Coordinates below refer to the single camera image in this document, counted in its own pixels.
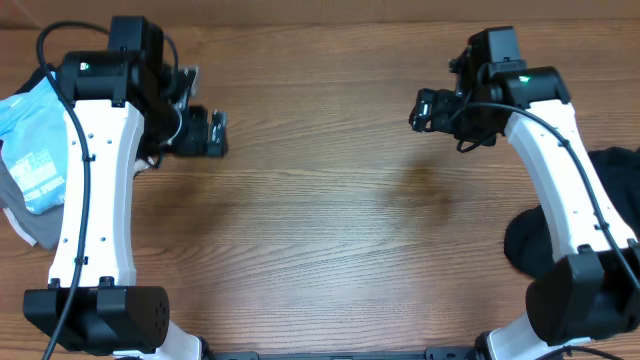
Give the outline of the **light blue t-shirt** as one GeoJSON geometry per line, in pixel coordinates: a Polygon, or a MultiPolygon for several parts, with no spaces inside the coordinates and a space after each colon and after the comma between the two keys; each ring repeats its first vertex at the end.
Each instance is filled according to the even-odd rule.
{"type": "Polygon", "coordinates": [[[40,215],[65,201],[66,110],[47,79],[1,101],[1,156],[26,209],[40,215]]]}

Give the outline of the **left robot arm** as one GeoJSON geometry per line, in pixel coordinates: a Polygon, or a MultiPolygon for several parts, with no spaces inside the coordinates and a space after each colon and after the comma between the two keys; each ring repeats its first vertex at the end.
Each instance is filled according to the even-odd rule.
{"type": "Polygon", "coordinates": [[[167,64],[173,48],[142,16],[116,16],[107,47],[66,54],[47,80],[65,108],[67,184],[48,284],[23,313],[51,347],[117,359],[209,359],[205,339],[170,317],[168,294],[136,282],[131,206],[148,157],[221,158],[227,116],[193,106],[196,68],[167,64]]]}

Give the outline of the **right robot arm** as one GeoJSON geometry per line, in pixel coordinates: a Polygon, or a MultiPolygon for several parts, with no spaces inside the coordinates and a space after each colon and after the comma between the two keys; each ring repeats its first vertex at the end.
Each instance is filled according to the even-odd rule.
{"type": "Polygon", "coordinates": [[[550,232],[553,269],[526,291],[525,312],[470,347],[430,359],[560,359],[639,325],[639,243],[582,143],[571,96],[552,67],[531,68],[510,26],[472,35],[449,69],[454,90],[424,88],[410,114],[419,133],[453,136],[461,153],[504,136],[521,157],[550,232]]]}

